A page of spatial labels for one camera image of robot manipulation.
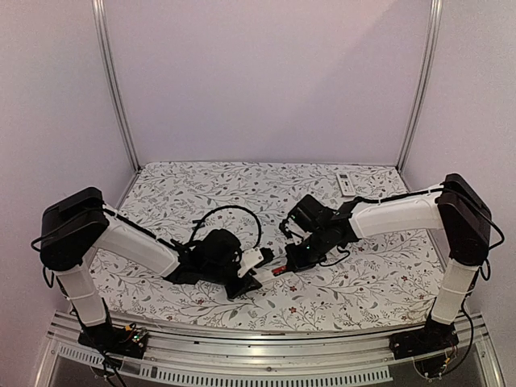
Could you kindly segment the red battery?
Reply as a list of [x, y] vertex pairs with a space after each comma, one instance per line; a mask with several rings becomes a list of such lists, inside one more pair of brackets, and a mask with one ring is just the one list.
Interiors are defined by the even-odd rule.
[[275, 268], [275, 269], [273, 270], [273, 274], [274, 274], [275, 276], [277, 276], [277, 275], [282, 274], [284, 271], [285, 271], [285, 267]]

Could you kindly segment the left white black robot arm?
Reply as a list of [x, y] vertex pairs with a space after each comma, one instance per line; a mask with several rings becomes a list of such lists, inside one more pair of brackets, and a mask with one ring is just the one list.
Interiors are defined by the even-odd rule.
[[108, 206], [102, 192], [88, 187], [47, 208], [41, 235], [31, 242], [43, 266], [52, 271], [89, 337], [103, 350], [114, 349], [120, 334], [108, 323], [108, 309], [94, 287], [85, 255], [101, 249], [142, 266], [166, 281], [221, 285], [233, 300], [260, 289], [254, 269], [264, 257], [259, 247], [243, 249], [235, 235], [212, 230], [185, 243], [165, 240]]

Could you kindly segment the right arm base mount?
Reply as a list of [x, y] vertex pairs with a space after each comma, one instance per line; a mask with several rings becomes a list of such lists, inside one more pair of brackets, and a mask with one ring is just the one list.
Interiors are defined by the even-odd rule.
[[441, 351], [459, 343], [455, 323], [445, 324], [428, 317], [424, 326], [389, 337], [389, 349], [396, 360]]

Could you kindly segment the long white remote control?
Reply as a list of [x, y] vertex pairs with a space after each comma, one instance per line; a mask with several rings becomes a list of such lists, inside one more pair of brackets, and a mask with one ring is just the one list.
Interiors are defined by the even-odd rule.
[[258, 282], [260, 282], [262, 285], [265, 285], [265, 284], [268, 284], [269, 282], [272, 282], [272, 281], [275, 281], [279, 278], [279, 276], [285, 274], [285, 272], [283, 272], [282, 274], [280, 275], [277, 275], [275, 276], [273, 274], [273, 271], [272, 270], [256, 270], [256, 273], [253, 274], [253, 278], [256, 279]]

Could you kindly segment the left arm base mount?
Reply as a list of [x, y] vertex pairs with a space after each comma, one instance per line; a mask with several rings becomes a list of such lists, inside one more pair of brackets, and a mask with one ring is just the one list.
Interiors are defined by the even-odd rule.
[[104, 299], [102, 304], [106, 317], [93, 326], [86, 326], [74, 310], [81, 326], [78, 343], [96, 349], [101, 355], [115, 354], [143, 359], [148, 344], [148, 331], [143, 327], [138, 328], [134, 323], [124, 328], [116, 327]]

